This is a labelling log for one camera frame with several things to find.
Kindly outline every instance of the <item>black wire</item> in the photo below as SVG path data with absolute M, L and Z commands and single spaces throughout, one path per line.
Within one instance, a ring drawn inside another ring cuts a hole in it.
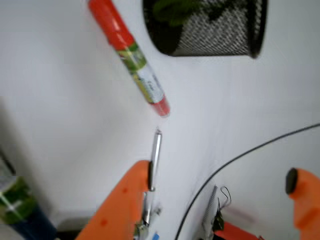
M 229 166 L 230 164 L 232 164 L 233 162 L 241 159 L 243 156 L 247 155 L 247 154 L 250 154 L 252 152 L 254 152 L 255 150 L 258 150 L 266 145 L 269 145 L 271 143 L 274 143 L 280 139 L 284 139 L 284 138 L 287 138 L 289 136 L 292 136 L 292 135 L 295 135 L 295 134 L 298 134 L 298 133 L 301 133 L 301 132 L 304 132 L 304 131 L 308 131 L 308 130 L 311 130 L 311 129 L 315 129 L 315 128 L 318 128 L 320 127 L 320 123 L 317 123 L 317 124 L 314 124 L 314 125 L 310 125 L 310 126 L 306 126 L 306 127 L 303 127 L 303 128 L 300 128 L 298 130 L 295 130 L 295 131 L 291 131 L 289 133 L 286 133 L 286 134 L 283 134 L 281 136 L 278 136 L 274 139 L 271 139 L 269 141 L 266 141 L 265 143 L 262 143 L 254 148 L 251 148 L 250 150 L 240 154 L 239 156 L 236 156 L 235 158 L 233 158 L 232 160 L 228 161 L 227 163 L 225 163 L 224 165 L 222 165 L 220 168 L 218 168 L 218 170 L 216 170 L 214 173 L 211 174 L 211 176 L 209 176 L 209 178 L 204 182 L 204 184 L 200 187 L 199 191 L 196 193 L 196 195 L 194 196 L 192 202 L 190 203 L 189 207 L 187 208 L 183 218 L 182 218 L 182 221 L 181 221 L 181 224 L 179 226 L 179 229 L 178 229 L 178 232 L 176 233 L 175 235 L 175 240 L 178 240 L 179 238 L 179 235 L 180 235 L 180 232 L 182 230 L 182 227 L 184 226 L 184 223 L 186 221 L 186 218 L 192 208 L 192 206 L 194 205 L 195 201 L 197 200 L 198 196 L 200 195 L 200 193 L 202 192 L 202 190 L 206 187 L 206 185 L 211 181 L 211 179 L 217 174 L 219 173 L 221 170 L 223 170 L 225 167 Z
M 226 190 L 228 191 L 228 194 L 229 194 L 229 197 L 230 197 L 230 198 L 227 196 L 227 194 L 225 194 L 225 192 L 224 192 L 222 189 L 226 189 Z M 223 193 L 223 195 L 225 195 L 225 197 L 226 197 L 226 200 L 224 201 L 222 207 L 220 208 L 220 210 L 222 210 L 222 209 L 230 206 L 230 204 L 232 203 L 232 199 L 231 199 L 231 195 L 230 195 L 229 189 L 228 189 L 226 186 L 222 186 L 222 187 L 220 188 L 220 191 L 221 191 L 221 192 Z

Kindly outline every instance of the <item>black mesh pen holder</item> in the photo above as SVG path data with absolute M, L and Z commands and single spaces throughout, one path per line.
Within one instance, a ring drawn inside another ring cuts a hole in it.
M 268 0 L 143 0 L 150 38 L 163 54 L 256 58 Z

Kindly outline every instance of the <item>orange plastic object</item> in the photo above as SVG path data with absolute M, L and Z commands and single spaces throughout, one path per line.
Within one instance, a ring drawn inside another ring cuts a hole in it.
M 149 161 L 137 162 L 120 180 L 76 240 L 132 240 L 148 192 Z
M 303 169 L 297 171 L 292 193 L 294 225 L 301 240 L 320 239 L 320 179 Z
M 111 0 L 90 0 L 88 4 L 109 43 L 117 51 L 129 47 L 135 42 Z
M 223 231 L 216 231 L 214 235 L 225 240 L 258 240 L 255 235 L 252 235 L 231 223 L 224 222 Z

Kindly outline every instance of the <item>metal rod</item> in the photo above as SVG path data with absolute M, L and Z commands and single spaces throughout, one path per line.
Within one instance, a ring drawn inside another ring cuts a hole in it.
M 148 178 L 148 187 L 149 192 L 146 194 L 146 209 L 144 211 L 144 223 L 149 226 L 150 224 L 150 217 L 152 212 L 152 204 L 154 200 L 154 191 L 156 190 L 156 176 L 158 170 L 158 162 L 159 162 L 159 155 L 160 155 L 160 147 L 161 147 L 161 140 L 162 140 L 162 132 L 157 129 L 154 135 L 153 147 L 152 147 L 152 155 L 151 155 L 151 162 L 149 166 L 149 178 Z

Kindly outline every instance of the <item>blue tab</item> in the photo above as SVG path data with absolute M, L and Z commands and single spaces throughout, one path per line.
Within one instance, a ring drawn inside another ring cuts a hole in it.
M 154 236 L 153 236 L 153 238 L 152 238 L 152 240 L 159 240 L 159 235 L 156 233 Z

